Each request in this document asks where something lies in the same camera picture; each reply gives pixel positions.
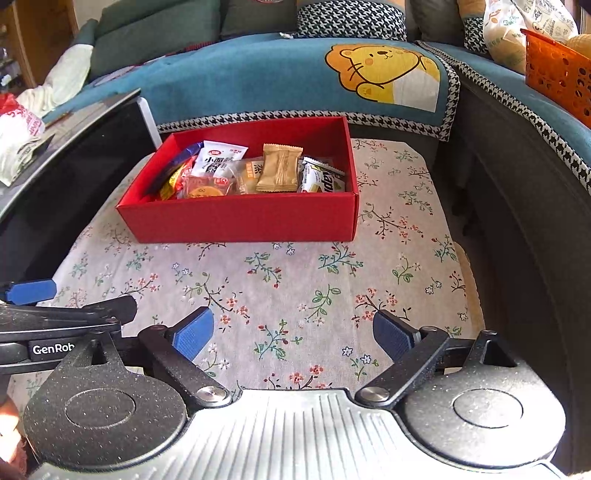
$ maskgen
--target snack package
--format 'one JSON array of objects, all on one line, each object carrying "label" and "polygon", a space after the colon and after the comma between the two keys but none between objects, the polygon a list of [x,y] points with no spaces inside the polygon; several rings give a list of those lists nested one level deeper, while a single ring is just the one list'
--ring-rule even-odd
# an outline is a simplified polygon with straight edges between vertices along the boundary
[{"label": "snack package", "polygon": [[289,145],[265,144],[265,163],[256,184],[258,192],[295,192],[298,186],[298,159],[304,149]]},{"label": "snack package", "polygon": [[225,177],[193,177],[187,176],[183,186],[183,198],[221,197],[228,195],[236,179]]},{"label": "snack package", "polygon": [[302,160],[304,174],[301,182],[301,192],[344,192],[345,172],[327,164],[304,157]]},{"label": "snack package", "polygon": [[[240,145],[204,140],[203,148],[199,152],[197,160],[195,160],[191,175],[193,177],[214,176],[222,164],[228,161],[241,160],[247,150],[248,147],[242,147]],[[232,174],[229,171],[225,173],[221,171],[217,176],[227,178],[228,176],[232,176]]]},{"label": "snack package", "polygon": [[183,193],[183,186],[186,178],[193,168],[195,157],[189,157],[185,162],[175,170],[168,181],[158,192],[157,200],[170,200],[179,198]]},{"label": "snack package", "polygon": [[174,157],[168,164],[162,169],[162,171],[158,174],[158,176],[154,179],[154,181],[150,184],[150,186],[146,189],[146,195],[156,195],[158,192],[165,189],[165,192],[168,192],[166,188],[167,184],[170,184],[171,176],[182,166],[189,158],[193,157],[193,160],[197,158],[200,150],[203,148],[203,142],[198,142],[193,145],[189,145],[185,148],[181,153],[179,153],[176,157]]},{"label": "snack package", "polygon": [[262,173],[263,157],[231,162],[229,168],[236,178],[236,187],[241,195],[257,193],[256,184]]}]

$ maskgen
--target white cloth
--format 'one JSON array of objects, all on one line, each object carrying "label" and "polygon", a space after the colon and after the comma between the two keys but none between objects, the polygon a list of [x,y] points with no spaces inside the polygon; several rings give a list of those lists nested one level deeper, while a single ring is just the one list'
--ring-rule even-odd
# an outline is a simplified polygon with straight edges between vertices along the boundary
[{"label": "white cloth", "polygon": [[47,75],[45,83],[22,92],[17,98],[18,103],[42,118],[74,98],[88,77],[93,48],[85,44],[68,48]]}]

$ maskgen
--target houndstooth pillow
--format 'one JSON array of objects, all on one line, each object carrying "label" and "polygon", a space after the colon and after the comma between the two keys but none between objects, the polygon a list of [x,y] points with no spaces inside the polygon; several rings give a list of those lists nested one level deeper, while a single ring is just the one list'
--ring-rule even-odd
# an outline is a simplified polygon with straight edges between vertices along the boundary
[{"label": "houndstooth pillow", "polygon": [[482,17],[464,18],[464,47],[475,53],[488,54],[488,47],[482,36]]},{"label": "houndstooth pillow", "polygon": [[330,0],[298,10],[296,38],[379,38],[406,41],[404,13],[393,5],[359,0]]}]

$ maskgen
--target blue gripper pad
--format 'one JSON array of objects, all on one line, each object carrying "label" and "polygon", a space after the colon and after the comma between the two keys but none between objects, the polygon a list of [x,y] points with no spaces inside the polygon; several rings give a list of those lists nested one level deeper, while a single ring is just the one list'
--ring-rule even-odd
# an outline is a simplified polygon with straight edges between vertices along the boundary
[{"label": "blue gripper pad", "polygon": [[8,303],[29,305],[38,301],[51,300],[56,293],[57,287],[53,280],[38,280],[10,284],[4,297]]},{"label": "blue gripper pad", "polygon": [[374,314],[374,339],[384,352],[397,361],[421,340],[421,333],[386,310]]},{"label": "blue gripper pad", "polygon": [[166,331],[166,338],[185,358],[193,361],[213,336],[213,312],[200,307]]}]

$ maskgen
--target plastic bag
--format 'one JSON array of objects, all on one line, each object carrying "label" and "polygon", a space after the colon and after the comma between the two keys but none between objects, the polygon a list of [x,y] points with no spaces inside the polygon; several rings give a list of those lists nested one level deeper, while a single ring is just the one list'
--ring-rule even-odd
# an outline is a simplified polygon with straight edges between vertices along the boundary
[{"label": "plastic bag", "polygon": [[229,168],[236,178],[236,188],[241,195],[258,193],[256,184],[262,173],[263,157],[248,158],[246,160],[231,162]]},{"label": "plastic bag", "polygon": [[578,35],[572,15],[560,0],[512,0],[528,30],[565,43]]},{"label": "plastic bag", "polygon": [[525,74],[522,28],[526,28],[525,20],[511,0],[486,0],[482,35],[491,57],[499,65]]},{"label": "plastic bag", "polygon": [[208,176],[229,160],[241,160],[248,147],[241,145],[232,145],[221,142],[203,141],[203,148],[195,160],[195,165],[191,170],[194,177]]},{"label": "plastic bag", "polygon": [[221,197],[235,193],[236,178],[229,177],[194,177],[189,175],[184,182],[183,198]]},{"label": "plastic bag", "polygon": [[0,181],[10,186],[33,159],[45,131],[43,121],[20,105],[14,95],[0,95]]}]

